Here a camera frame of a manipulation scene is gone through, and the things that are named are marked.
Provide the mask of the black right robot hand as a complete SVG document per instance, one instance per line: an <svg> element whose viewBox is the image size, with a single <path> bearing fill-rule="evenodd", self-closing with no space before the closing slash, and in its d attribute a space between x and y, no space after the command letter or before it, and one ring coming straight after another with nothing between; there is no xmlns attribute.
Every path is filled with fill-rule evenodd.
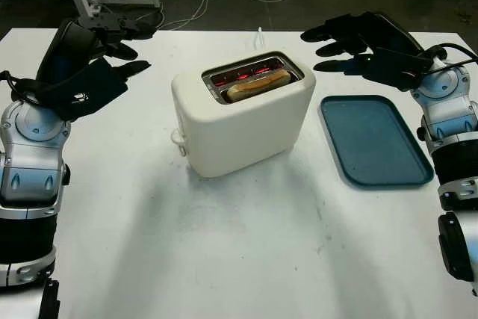
<svg viewBox="0 0 478 319"><path fill-rule="evenodd" d="M423 47L394 20L383 13L370 11L328 19L301 33L300 38L307 43L331 40L316 51L319 57L351 55L348 60L324 61L314 66L317 71L347 75L362 75L380 61L410 64L423 52Z"/></svg>

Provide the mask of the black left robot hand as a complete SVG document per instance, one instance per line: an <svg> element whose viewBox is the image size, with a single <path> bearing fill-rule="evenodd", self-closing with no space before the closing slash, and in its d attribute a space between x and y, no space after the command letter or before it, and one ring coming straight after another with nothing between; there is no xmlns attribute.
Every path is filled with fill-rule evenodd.
<svg viewBox="0 0 478 319"><path fill-rule="evenodd" d="M62 22L37 70L36 79L58 84L102 56L133 61L137 52L123 42L148 40L156 27L116 13L80 16Z"/></svg>

